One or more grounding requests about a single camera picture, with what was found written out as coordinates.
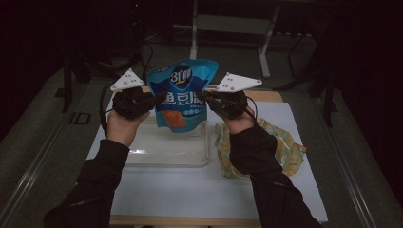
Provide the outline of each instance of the black sleeve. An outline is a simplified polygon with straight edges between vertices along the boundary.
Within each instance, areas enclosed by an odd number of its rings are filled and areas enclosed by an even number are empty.
[[[301,193],[282,174],[275,158],[276,137],[255,125],[230,135],[230,161],[241,173],[250,174],[259,213],[264,227],[321,227],[303,202]]]
[[[45,227],[109,227],[114,190],[128,151],[122,144],[102,140],[97,156],[85,162],[74,189],[45,215]]]

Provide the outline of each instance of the logo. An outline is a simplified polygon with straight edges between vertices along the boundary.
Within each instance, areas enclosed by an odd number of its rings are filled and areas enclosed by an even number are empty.
[[[179,88],[185,88],[192,78],[192,68],[185,65],[176,66],[171,73],[170,81]]]

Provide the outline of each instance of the blue snack bag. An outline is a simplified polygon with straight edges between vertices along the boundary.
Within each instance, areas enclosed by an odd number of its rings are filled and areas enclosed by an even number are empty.
[[[147,84],[153,95],[167,92],[166,100],[155,106],[157,126],[183,133],[207,120],[206,103],[195,92],[205,90],[218,68],[212,60],[187,59],[150,70]]]

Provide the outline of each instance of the person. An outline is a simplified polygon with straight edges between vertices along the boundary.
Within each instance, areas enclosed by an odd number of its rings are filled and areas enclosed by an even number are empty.
[[[108,227],[113,193],[120,183],[128,147],[148,115],[127,120],[110,112],[106,140],[101,141],[96,157],[85,162],[73,191],[45,215],[46,228]],[[246,112],[236,119],[223,120],[230,130],[230,161],[243,174],[250,174],[261,226],[321,227],[301,193],[282,174],[274,157],[276,138]]]

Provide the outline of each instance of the dark background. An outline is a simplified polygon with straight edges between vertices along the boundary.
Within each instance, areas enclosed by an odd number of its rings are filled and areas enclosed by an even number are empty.
[[[172,24],[191,25],[190,1],[147,2],[2,0],[0,139],[18,121],[48,77],[63,66],[69,53],[80,51],[94,61],[110,63],[110,57],[127,57],[139,51],[136,42],[142,41],[144,27],[160,29],[169,39]],[[237,7],[231,1],[222,2],[227,6],[221,8],[228,13]],[[320,34],[311,63],[336,74],[336,87],[342,91],[383,174],[403,205],[400,143],[403,6],[391,0],[349,4],[354,6],[331,8],[335,14],[326,32],[311,30],[315,22],[310,13],[312,6],[283,7],[275,30],[292,35]],[[214,2],[209,5],[207,1],[202,10],[214,14],[218,9]],[[83,82],[88,76],[85,70],[76,73]]]

